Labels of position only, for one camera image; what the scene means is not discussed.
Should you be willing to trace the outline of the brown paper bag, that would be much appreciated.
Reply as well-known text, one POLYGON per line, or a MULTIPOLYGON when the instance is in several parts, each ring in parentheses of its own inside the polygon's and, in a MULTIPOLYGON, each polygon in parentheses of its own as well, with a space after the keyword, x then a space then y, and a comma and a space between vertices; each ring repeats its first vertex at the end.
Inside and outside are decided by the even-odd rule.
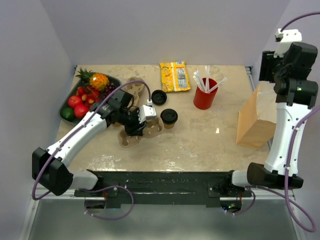
POLYGON ((239 111, 236 144, 259 149, 273 138, 277 123, 274 84, 261 82, 239 111))

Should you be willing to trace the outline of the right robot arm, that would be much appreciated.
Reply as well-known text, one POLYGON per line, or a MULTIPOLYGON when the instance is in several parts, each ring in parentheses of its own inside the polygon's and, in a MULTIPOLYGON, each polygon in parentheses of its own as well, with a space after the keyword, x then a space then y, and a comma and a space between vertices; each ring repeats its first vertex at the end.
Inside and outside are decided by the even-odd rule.
POLYGON ((318 55, 316 46, 294 41, 284 53, 263 51, 260 81, 274 84, 277 119, 272 146, 264 164, 250 163, 246 171, 232 171, 223 183, 230 197, 248 186, 300 189, 298 154, 307 118, 314 111, 318 84, 307 77, 318 55))

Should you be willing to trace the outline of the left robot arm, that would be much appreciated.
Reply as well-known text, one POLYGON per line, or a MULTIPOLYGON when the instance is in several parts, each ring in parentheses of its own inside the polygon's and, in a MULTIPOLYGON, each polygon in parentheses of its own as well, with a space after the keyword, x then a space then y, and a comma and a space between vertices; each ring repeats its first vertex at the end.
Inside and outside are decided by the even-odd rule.
POLYGON ((97 174, 90 170, 71 172, 69 166, 76 155, 97 134, 114 123, 120 123, 130 137, 143 135, 147 121, 157 116, 152 99, 131 111, 128 107, 132 95, 121 88, 116 88, 103 101, 92 106, 83 119, 63 138, 47 147, 37 148, 32 153, 31 176, 34 179, 32 198, 36 196, 38 185, 45 187, 56 196, 67 190, 85 190, 92 196, 99 196, 104 184, 97 174))

